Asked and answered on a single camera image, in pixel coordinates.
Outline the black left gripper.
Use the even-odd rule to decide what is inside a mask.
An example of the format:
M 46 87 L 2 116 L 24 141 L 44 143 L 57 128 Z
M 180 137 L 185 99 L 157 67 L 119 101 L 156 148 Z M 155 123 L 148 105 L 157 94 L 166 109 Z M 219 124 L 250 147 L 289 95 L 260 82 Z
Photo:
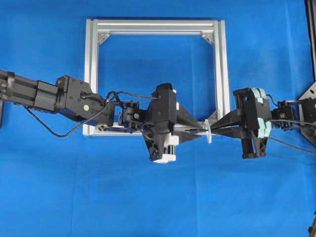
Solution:
M 155 99 L 150 102 L 145 112 L 145 127 L 142 131 L 150 161 L 155 163 L 176 161 L 175 147 L 178 143 L 198 139 L 201 135 L 183 131 L 174 135 L 175 123 L 193 128 L 200 128 L 200 124 L 179 102 L 176 102 L 176 92 L 172 84 L 158 85 L 152 96 Z

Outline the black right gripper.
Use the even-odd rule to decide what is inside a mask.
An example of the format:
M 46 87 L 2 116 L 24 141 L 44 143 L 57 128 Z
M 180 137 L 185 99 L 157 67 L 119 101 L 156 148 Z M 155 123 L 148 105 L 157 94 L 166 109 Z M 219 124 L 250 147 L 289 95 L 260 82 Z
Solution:
M 241 139 L 242 158 L 266 156 L 266 147 L 272 130 L 272 113 L 265 91 L 244 88 L 233 91 L 236 108 L 211 125 L 211 133 Z

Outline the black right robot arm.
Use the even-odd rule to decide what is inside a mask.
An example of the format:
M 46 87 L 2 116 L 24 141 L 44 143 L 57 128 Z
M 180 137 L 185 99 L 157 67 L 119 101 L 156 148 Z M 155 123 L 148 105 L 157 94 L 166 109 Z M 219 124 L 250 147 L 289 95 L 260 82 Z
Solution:
M 216 135 L 238 138 L 242 145 L 242 158 L 266 156 L 266 146 L 273 128 L 284 131 L 316 127 L 315 99 L 279 101 L 271 110 L 271 95 L 261 88 L 244 88 L 233 91 L 236 109 L 210 126 Z

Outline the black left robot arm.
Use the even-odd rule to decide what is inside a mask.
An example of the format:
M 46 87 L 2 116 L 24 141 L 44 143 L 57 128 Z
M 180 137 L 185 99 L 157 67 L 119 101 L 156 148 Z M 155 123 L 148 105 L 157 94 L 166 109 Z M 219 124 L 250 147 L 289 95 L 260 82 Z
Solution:
M 170 83 L 160 84 L 149 96 L 149 106 L 139 107 L 141 96 L 122 101 L 111 91 L 106 97 L 93 93 L 90 85 L 70 76 L 62 76 L 56 84 L 32 80 L 14 72 L 1 71 L 0 99 L 34 111 L 61 114 L 79 126 L 91 125 L 101 131 L 140 132 L 146 143 L 150 161 L 168 163 L 176 160 L 175 147 L 197 139 L 202 126 L 177 102 Z

